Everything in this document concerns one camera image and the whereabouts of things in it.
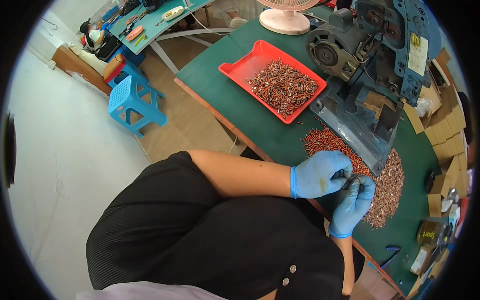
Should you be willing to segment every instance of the fan base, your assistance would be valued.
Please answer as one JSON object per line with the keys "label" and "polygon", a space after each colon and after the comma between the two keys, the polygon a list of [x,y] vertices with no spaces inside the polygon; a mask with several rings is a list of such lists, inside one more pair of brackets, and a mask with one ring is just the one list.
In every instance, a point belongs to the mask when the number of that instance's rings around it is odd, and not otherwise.
{"label": "fan base", "polygon": [[310,30],[310,21],[299,12],[287,12],[274,8],[260,14],[260,24],[268,30],[284,35],[301,35]]}

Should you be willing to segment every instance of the white bowl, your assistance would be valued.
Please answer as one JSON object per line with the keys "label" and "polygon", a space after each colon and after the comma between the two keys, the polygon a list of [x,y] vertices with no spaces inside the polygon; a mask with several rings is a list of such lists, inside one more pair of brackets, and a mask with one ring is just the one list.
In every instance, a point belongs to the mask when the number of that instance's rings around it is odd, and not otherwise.
{"label": "white bowl", "polygon": [[164,13],[164,14],[162,15],[162,19],[163,19],[163,21],[170,21],[170,20],[175,19],[176,17],[180,16],[182,13],[183,13],[183,6],[177,6],[177,7],[175,7],[175,8],[172,8],[172,9],[169,10],[168,12]]}

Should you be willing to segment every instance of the gloved hand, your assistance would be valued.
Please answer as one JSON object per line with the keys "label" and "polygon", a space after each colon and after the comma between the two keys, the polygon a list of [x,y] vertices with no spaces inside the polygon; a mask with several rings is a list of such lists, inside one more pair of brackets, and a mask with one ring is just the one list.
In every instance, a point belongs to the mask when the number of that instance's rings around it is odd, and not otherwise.
{"label": "gloved hand", "polygon": [[290,171],[292,198],[317,198],[342,188],[352,174],[350,158],[340,151],[319,151]]}
{"label": "gloved hand", "polygon": [[370,177],[357,175],[357,178],[350,184],[342,203],[333,212],[328,232],[339,239],[349,237],[355,226],[370,209],[374,194],[375,183]]}

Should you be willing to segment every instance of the green workbench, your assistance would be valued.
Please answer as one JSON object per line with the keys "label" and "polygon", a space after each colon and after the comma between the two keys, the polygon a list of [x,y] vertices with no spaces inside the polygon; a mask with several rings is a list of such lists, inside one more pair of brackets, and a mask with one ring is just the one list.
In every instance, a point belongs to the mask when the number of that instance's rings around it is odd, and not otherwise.
{"label": "green workbench", "polygon": [[[332,10],[319,7],[311,11],[327,20]],[[307,157],[300,138],[307,134],[310,128],[321,129],[320,122],[315,120],[307,108],[298,117],[298,121],[303,124],[284,124],[244,89],[220,73],[218,67],[224,62],[236,62],[252,50],[254,42],[262,39],[326,79],[326,74],[308,57],[305,38],[306,34],[286,36],[271,32],[263,28],[258,19],[254,19],[209,47],[180,70],[177,77],[187,86],[186,90],[190,88],[190,93],[196,94],[194,97],[197,100],[203,99],[208,103],[203,104],[212,112],[216,111],[214,115],[217,118],[221,114],[233,124],[232,131],[243,133],[256,145],[259,152],[279,164],[295,166]],[[400,255],[389,264],[386,272],[396,284],[394,287],[407,295],[417,279],[417,275],[409,271],[420,249],[420,244],[416,242],[416,233],[420,221],[429,215],[427,195],[423,187],[424,178],[429,169],[438,169],[438,160],[426,135],[415,134],[406,115],[404,118],[405,120],[399,123],[394,142],[394,148],[402,158],[405,173],[398,209],[393,218],[387,219],[383,228],[372,230],[368,223],[359,223],[353,231],[353,238],[377,263],[392,255],[386,249],[388,245],[402,248]],[[338,198],[341,196],[333,195],[317,201],[331,213]]]}

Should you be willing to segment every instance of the yellow tool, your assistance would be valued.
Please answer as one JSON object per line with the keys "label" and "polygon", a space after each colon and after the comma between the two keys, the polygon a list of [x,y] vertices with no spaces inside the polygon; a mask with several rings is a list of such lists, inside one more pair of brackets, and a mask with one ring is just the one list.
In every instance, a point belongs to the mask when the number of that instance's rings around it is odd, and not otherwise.
{"label": "yellow tool", "polygon": [[137,39],[137,41],[135,42],[135,46],[137,46],[138,43],[140,43],[140,41],[142,40],[142,38],[143,38],[144,36],[145,36],[145,35],[143,35],[143,36],[141,36],[141,37],[139,37],[139,38]]}

